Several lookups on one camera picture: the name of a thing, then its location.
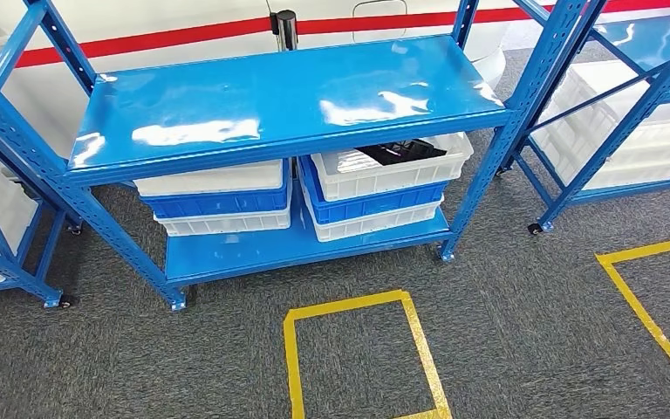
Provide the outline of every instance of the shelf upright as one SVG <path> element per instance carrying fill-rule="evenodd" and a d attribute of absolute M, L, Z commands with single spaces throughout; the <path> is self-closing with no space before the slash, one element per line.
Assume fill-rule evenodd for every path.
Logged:
<path fill-rule="evenodd" d="M 173 310 L 180 287 L 294 264 L 441 243 L 444 260 L 552 74 L 585 28 L 590 4 L 561 0 L 512 97 L 503 104 L 463 53 L 476 0 L 462 0 L 451 34 L 339 45 L 93 74 L 47 0 L 41 25 L 90 95 L 67 165 L 0 93 L 0 147 L 24 157 Z M 295 183 L 291 227 L 170 237 L 166 271 L 91 195 L 91 186 L 493 127 L 454 221 L 421 223 L 320 243 Z"/>
<path fill-rule="evenodd" d="M 544 24 L 547 17 L 537 14 L 534 18 L 538 23 Z M 588 30 L 588 33 L 589 37 L 581 38 L 581 42 L 578 45 L 579 50 L 588 39 L 597 40 L 633 69 L 637 75 L 625 83 L 573 106 L 542 123 L 537 123 L 540 113 L 536 113 L 530 123 L 523 129 L 522 135 L 516 139 L 515 145 L 505 155 L 496 173 L 500 175 L 506 172 L 514 162 L 517 162 L 520 169 L 528 176 L 530 183 L 546 204 L 547 210 L 537 219 L 537 223 L 528 226 L 528 230 L 532 234 L 552 230 L 552 221 L 569 205 L 592 203 L 614 197 L 670 189 L 670 180 L 602 189 L 583 189 L 585 184 L 605 164 L 605 160 L 623 144 L 642 120 L 651 115 L 657 106 L 670 103 L 670 16 L 596 24 Z M 572 58 L 573 56 L 568 57 L 563 70 L 556 76 L 553 83 L 554 89 L 571 64 Z M 564 183 L 557 175 L 553 164 L 543 150 L 534 142 L 531 133 L 643 80 L 646 80 L 649 84 L 645 93 L 631 108 L 630 112 L 611 131 L 598 150 L 579 170 L 578 174 L 568 184 Z M 553 90 L 547 92 L 545 100 L 549 100 L 552 94 Z M 550 192 L 522 158 L 521 153 L 525 148 L 529 148 L 538 157 L 545 170 L 550 173 L 551 178 L 560 189 L 560 193 L 557 196 L 551 196 Z"/>

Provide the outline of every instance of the shelf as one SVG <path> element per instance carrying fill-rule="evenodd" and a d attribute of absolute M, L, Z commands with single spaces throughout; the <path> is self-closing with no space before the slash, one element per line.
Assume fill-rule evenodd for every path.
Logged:
<path fill-rule="evenodd" d="M 597 24 L 591 34 L 638 73 L 670 60 L 670 15 Z"/>
<path fill-rule="evenodd" d="M 432 220 L 320 243 L 303 200 L 299 182 L 294 182 L 289 229 L 170 237 L 166 255 L 168 282 L 174 286 L 197 284 L 295 264 L 440 242 L 452 234 L 439 208 Z"/>
<path fill-rule="evenodd" d="M 593 203 L 609 198 L 631 196 L 663 189 L 670 189 L 670 179 L 668 181 L 638 183 L 613 188 L 580 190 L 571 200 L 571 203 Z"/>
<path fill-rule="evenodd" d="M 127 181 L 503 125 L 448 35 L 99 74 L 65 177 Z"/>

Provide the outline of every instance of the wheel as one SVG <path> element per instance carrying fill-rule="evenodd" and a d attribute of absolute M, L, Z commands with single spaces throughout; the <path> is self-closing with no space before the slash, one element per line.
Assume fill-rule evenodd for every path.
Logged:
<path fill-rule="evenodd" d="M 73 297 L 70 294 L 63 294 L 60 296 L 60 302 L 58 302 L 58 307 L 69 308 L 75 306 L 78 302 L 79 302 L 78 297 Z"/>
<path fill-rule="evenodd" d="M 541 224 L 534 223 L 534 224 L 531 224 L 531 225 L 528 226 L 528 231 L 533 236 L 537 236 L 537 235 L 543 233 L 544 230 L 543 230 L 543 227 L 541 227 Z"/>

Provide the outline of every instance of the shelf post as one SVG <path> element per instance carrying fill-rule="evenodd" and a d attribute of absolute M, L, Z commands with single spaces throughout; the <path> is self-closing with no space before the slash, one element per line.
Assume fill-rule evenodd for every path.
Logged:
<path fill-rule="evenodd" d="M 579 170 L 574 179 L 569 182 L 561 194 L 553 201 L 549 208 L 538 218 L 538 223 L 544 229 L 571 203 L 574 196 L 584 187 L 588 181 L 605 164 L 605 159 L 615 153 L 623 141 L 638 127 L 640 122 L 647 118 L 661 104 L 670 91 L 670 61 L 667 67 L 653 80 L 651 85 L 643 93 L 643 96 L 633 105 L 631 111 L 623 118 L 615 129 L 612 130 L 607 139 Z"/>
<path fill-rule="evenodd" d="M 596 9 L 597 3 L 602 1 L 591 0 L 586 9 Z M 454 235 L 441 245 L 443 260 L 454 257 L 454 248 L 504 156 L 517 136 L 525 131 L 528 120 L 543 106 L 545 94 L 550 90 L 555 75 L 562 69 L 565 54 L 573 52 L 571 46 L 576 45 L 578 38 L 583 36 L 583 28 L 587 27 L 589 20 L 594 21 L 596 18 L 592 13 L 584 12 L 586 5 L 586 0 L 565 0 L 559 1 L 553 8 L 523 75 L 517 82 L 517 88 L 505 104 L 513 114 L 506 125 L 495 129 L 489 148 L 451 223 L 450 229 Z"/>
<path fill-rule="evenodd" d="M 91 67 L 83 51 L 80 49 L 79 43 L 68 31 L 63 18 L 58 14 L 52 0 L 24 0 L 27 7 L 31 7 L 35 3 L 44 4 L 46 10 L 42 17 L 42 30 L 44 34 L 58 50 L 60 57 L 68 64 L 68 68 L 79 81 L 85 94 L 91 95 L 93 91 L 93 80 L 96 78 L 96 72 Z"/>
<path fill-rule="evenodd" d="M 474 15 L 476 14 L 476 7 L 478 4 L 479 0 L 461 0 L 458 5 L 451 37 L 453 37 L 461 49 L 466 48 L 468 31 L 471 29 L 471 24 L 474 23 Z"/>

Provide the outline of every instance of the yellow tape square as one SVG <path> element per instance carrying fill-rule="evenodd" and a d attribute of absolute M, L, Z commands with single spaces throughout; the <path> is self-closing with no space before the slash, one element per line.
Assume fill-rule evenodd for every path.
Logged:
<path fill-rule="evenodd" d="M 291 398 L 291 417 L 293 419 L 304 419 L 304 400 L 302 396 L 302 382 L 299 375 L 297 333 L 294 328 L 294 322 L 296 320 L 308 319 L 310 317 L 396 301 L 402 303 L 402 307 L 407 315 L 407 322 L 412 331 L 412 337 L 417 346 L 417 352 L 420 355 L 420 362 L 422 363 L 422 368 L 425 370 L 425 376 L 427 377 L 427 384 L 430 387 L 430 392 L 432 393 L 433 401 L 435 402 L 435 409 L 433 410 L 409 416 L 401 416 L 398 419 L 452 418 L 446 395 L 443 393 L 441 380 L 438 377 L 438 370 L 435 369 L 433 355 L 431 355 L 430 348 L 427 346 L 427 340 L 425 339 L 425 334 L 422 332 L 422 326 L 420 325 L 420 320 L 417 318 L 417 310 L 414 308 L 412 298 L 410 297 L 409 292 L 394 290 L 366 295 L 364 297 L 356 297 L 354 299 L 341 299 L 340 301 L 332 301 L 331 303 L 317 304 L 315 306 L 292 308 L 289 310 L 286 314 L 286 318 L 284 318 L 284 348 L 286 351 L 286 367 L 289 371 L 289 397 Z"/>
<path fill-rule="evenodd" d="M 620 276 L 618 270 L 616 270 L 613 266 L 613 264 L 618 262 L 645 258 L 667 251 L 670 251 L 670 241 L 649 244 L 648 246 L 628 249 L 626 251 L 616 251 L 614 253 L 607 253 L 605 255 L 595 254 L 595 257 L 597 257 L 599 264 L 605 268 L 607 275 L 610 276 L 610 279 L 612 279 L 612 282 L 618 287 L 618 290 L 621 294 L 623 294 L 623 297 L 626 298 L 626 301 L 636 313 L 640 321 L 643 323 L 643 326 L 646 327 L 648 332 L 653 336 L 661 349 L 664 350 L 670 359 L 670 340 L 667 339 L 666 335 L 656 325 L 656 323 L 653 321 L 653 318 L 648 314 L 646 309 L 643 308 L 643 305 L 640 304 L 640 301 L 638 298 L 636 298 L 635 294 L 633 294 L 628 284 L 626 284 L 625 280 L 623 280 L 623 277 Z"/>

